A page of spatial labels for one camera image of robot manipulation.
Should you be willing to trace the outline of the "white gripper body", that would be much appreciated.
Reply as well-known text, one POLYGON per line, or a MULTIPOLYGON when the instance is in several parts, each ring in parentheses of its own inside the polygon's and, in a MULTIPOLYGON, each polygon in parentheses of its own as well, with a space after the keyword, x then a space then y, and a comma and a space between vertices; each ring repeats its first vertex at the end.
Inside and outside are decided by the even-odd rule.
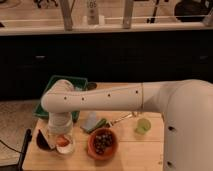
POLYGON ((70 113, 50 113, 48 130, 52 134, 68 134, 73 128, 72 115, 70 113))

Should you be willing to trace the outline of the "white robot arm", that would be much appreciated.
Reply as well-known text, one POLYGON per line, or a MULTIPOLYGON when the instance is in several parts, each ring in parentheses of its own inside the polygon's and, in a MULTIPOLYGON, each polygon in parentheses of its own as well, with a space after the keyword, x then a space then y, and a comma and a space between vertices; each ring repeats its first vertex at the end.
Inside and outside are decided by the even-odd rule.
POLYGON ((71 111, 142 111, 164 119, 163 171, 213 171, 213 83, 182 81, 130 83, 106 89, 74 91, 57 81, 41 98, 49 128, 65 131, 71 111))

